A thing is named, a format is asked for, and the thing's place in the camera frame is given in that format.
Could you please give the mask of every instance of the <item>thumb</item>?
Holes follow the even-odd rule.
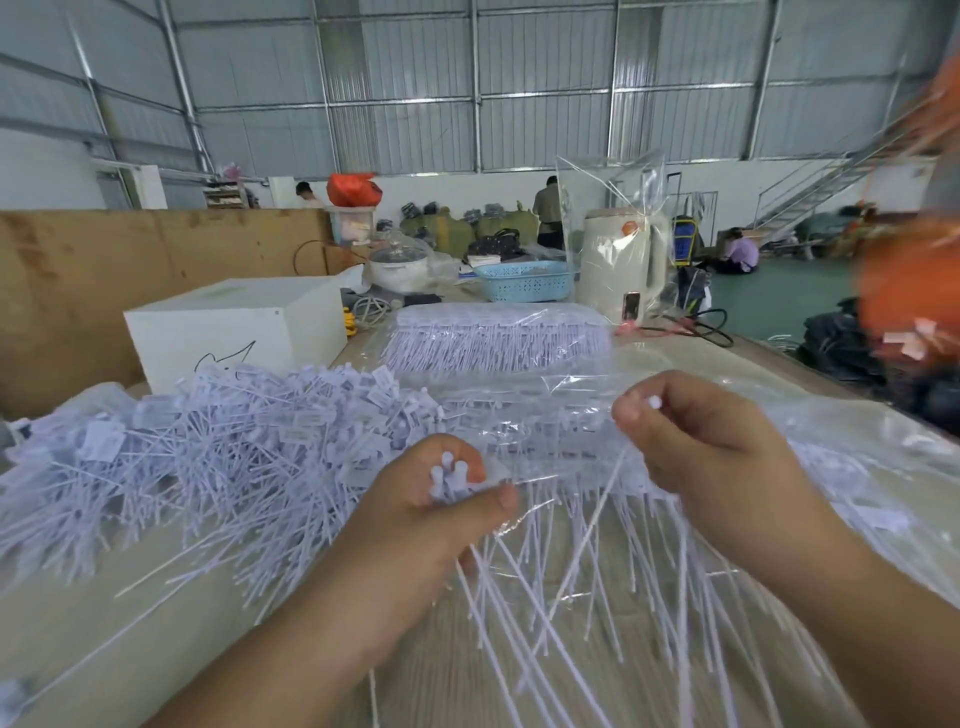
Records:
[[[511,483],[477,493],[459,503],[434,512],[434,524],[447,536],[448,543],[457,545],[457,552],[476,544],[516,515],[520,493]]]
[[[620,431],[643,453],[650,475],[657,484],[675,491],[675,482],[697,462],[695,453],[704,446],[703,443],[647,404],[639,392],[627,392],[617,399],[611,414]]]

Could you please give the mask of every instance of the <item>purple shirt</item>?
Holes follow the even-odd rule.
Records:
[[[744,273],[749,273],[760,262],[760,251],[750,238],[738,237],[724,255],[724,260],[727,259],[739,263]]]

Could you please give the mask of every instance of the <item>blue plastic basket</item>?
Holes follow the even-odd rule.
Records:
[[[562,301],[570,295],[573,275],[560,260],[497,263],[475,269],[491,301],[538,303]]]

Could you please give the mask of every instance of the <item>electric kettle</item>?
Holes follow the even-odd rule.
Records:
[[[584,221],[578,303],[615,324],[642,320],[671,266],[669,224],[632,207],[594,209]]]

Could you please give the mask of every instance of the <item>plastic container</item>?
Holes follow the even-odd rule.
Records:
[[[484,295],[491,301],[562,301],[573,287],[573,275],[560,260],[481,265],[475,271],[483,283]]]
[[[376,207],[327,207],[330,227],[333,228],[333,240],[337,245],[362,245],[369,242],[375,230],[374,210]]]

